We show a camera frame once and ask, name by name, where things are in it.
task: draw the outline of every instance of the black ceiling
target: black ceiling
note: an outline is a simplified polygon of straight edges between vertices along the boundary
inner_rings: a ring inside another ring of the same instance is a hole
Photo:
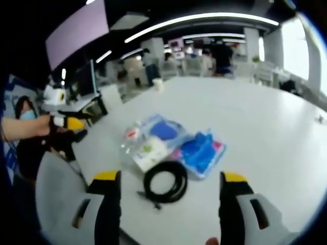
[[[138,48],[141,41],[152,36],[161,36],[168,40],[182,35],[208,32],[243,33],[242,26],[222,23],[213,24],[212,22],[217,21],[216,19],[206,19],[175,24],[148,33],[128,44],[124,43],[126,38],[138,31],[169,19],[207,12],[251,13],[253,6],[262,1],[267,2],[268,0],[165,0],[162,2],[105,0],[109,26],[112,26],[127,11],[143,13],[150,19],[132,30],[110,32],[108,35],[77,51],[59,68],[77,67],[88,59],[98,58],[108,50],[112,50],[112,55],[108,57],[109,59],[119,58],[124,53]],[[46,38],[70,15],[83,7],[85,2],[86,0],[8,1],[7,11],[11,15],[6,23],[8,27],[7,36],[9,37],[6,44],[9,72],[41,87],[50,73],[45,52]],[[294,12],[286,6],[284,1],[275,0],[268,12],[260,16],[283,22],[294,16]],[[235,20],[219,18],[219,21]],[[272,28],[271,25],[260,25]]]

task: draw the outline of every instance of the white cup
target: white cup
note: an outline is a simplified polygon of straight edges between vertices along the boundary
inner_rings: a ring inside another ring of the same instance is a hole
[[[154,87],[156,88],[157,91],[163,91],[164,89],[164,82],[162,78],[155,78],[152,80]]]

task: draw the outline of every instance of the person's arm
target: person's arm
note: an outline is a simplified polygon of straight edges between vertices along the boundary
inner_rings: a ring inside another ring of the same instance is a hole
[[[17,120],[4,117],[1,121],[1,137],[3,141],[15,141],[46,136],[50,133],[50,116],[43,115],[35,120]]]

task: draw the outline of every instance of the package of blue gloves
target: package of blue gloves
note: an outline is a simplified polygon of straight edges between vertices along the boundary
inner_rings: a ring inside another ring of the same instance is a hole
[[[179,161],[200,179],[208,176],[226,151],[226,145],[219,141],[211,130],[193,135],[181,124],[168,120],[160,114],[154,114],[141,121],[139,129],[145,143],[135,155],[136,162],[142,161],[150,154],[152,154],[151,160],[155,161],[153,156],[160,155],[156,153],[157,145],[161,149],[164,145],[165,157]],[[160,141],[160,144],[154,143],[154,137],[156,141]]]

